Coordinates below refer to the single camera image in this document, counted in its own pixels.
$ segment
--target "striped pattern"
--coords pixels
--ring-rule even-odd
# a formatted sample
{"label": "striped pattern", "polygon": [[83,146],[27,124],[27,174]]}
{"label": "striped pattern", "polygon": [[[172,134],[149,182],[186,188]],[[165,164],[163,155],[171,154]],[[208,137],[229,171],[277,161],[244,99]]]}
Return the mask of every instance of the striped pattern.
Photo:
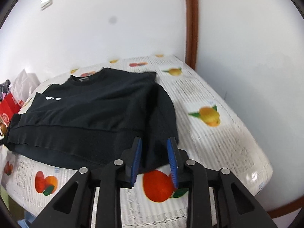
{"label": "striped pattern", "polygon": [[[147,65],[130,67],[129,63],[147,62]],[[158,58],[136,57],[122,59],[116,63],[104,63],[90,67],[79,68],[73,75],[99,71],[102,67],[110,67],[129,72],[156,71],[157,82],[163,86],[172,99],[176,111],[177,128],[179,133],[178,147],[188,152],[191,159],[203,164],[206,168],[219,170],[227,167],[242,181],[248,190],[256,195],[270,180],[272,167],[259,148],[254,138],[230,109],[225,101],[189,66],[174,56]],[[180,68],[182,74],[172,76],[163,72],[170,68]],[[42,93],[52,83],[62,84],[69,77],[69,73],[62,74],[43,82],[29,97],[36,92]],[[32,103],[22,107],[20,113],[26,112]],[[198,112],[200,107],[215,103],[220,114],[221,124],[209,127],[198,118],[189,116],[189,112]],[[33,161],[22,155],[8,152],[6,147],[0,149],[0,167],[4,167],[6,157],[16,157],[12,175],[3,175],[2,184],[12,196],[26,210],[38,215],[54,195],[39,195],[34,187],[37,171],[44,175],[53,175],[58,179],[60,189],[74,174],[75,170],[61,169]],[[169,174],[170,167],[161,167],[161,171]],[[214,198],[212,191],[212,223],[216,223]],[[163,203],[153,203],[147,199],[142,189],[142,176],[137,177],[134,188],[121,189],[121,216],[123,227],[144,226],[184,228],[186,226],[188,194],[181,198],[172,198]]]}

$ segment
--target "neckline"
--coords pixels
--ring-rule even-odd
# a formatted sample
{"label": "neckline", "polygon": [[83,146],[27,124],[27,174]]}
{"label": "neckline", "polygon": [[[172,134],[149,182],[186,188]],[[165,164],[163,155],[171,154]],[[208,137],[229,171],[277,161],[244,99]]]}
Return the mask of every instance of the neckline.
{"label": "neckline", "polygon": [[74,75],[71,75],[68,79],[69,83],[75,86],[86,86],[86,85],[91,85],[97,82],[101,76],[103,76],[106,73],[106,68],[102,68],[100,71],[96,72],[95,74],[92,74],[88,77],[88,80],[86,81],[81,81],[82,78],[85,77],[76,77]]}

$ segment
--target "silver bolt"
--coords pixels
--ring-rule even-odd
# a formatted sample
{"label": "silver bolt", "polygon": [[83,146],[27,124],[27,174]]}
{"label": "silver bolt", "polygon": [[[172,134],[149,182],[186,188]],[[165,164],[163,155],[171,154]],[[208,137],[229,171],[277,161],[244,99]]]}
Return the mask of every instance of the silver bolt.
{"label": "silver bolt", "polygon": [[225,175],[229,175],[229,174],[230,174],[230,170],[229,170],[228,168],[223,168],[223,169],[221,170],[221,172],[222,172],[223,174],[225,174]]}
{"label": "silver bolt", "polygon": [[84,174],[84,173],[87,173],[88,172],[88,168],[87,167],[81,167],[80,169],[79,169],[79,173],[80,174]]}
{"label": "silver bolt", "polygon": [[116,159],[116,160],[114,161],[114,165],[122,165],[123,163],[124,163],[124,161],[121,160],[121,159]]}
{"label": "silver bolt", "polygon": [[195,165],[195,161],[194,161],[193,159],[188,159],[188,160],[186,161],[186,164],[187,164],[187,165]]}

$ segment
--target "red box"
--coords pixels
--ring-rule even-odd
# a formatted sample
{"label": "red box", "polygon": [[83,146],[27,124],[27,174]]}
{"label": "red box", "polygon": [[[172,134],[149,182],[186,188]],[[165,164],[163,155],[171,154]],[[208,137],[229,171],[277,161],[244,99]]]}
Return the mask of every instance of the red box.
{"label": "red box", "polygon": [[21,107],[14,99],[13,95],[9,93],[4,100],[0,102],[0,117],[7,125],[10,123],[12,116],[18,113]]}

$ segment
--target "light switch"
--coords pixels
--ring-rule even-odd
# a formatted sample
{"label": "light switch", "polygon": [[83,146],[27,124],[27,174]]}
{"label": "light switch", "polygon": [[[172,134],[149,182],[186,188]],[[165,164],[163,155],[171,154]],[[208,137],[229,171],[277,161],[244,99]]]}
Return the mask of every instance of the light switch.
{"label": "light switch", "polygon": [[41,0],[41,10],[46,9],[48,6],[53,4],[53,0]]}

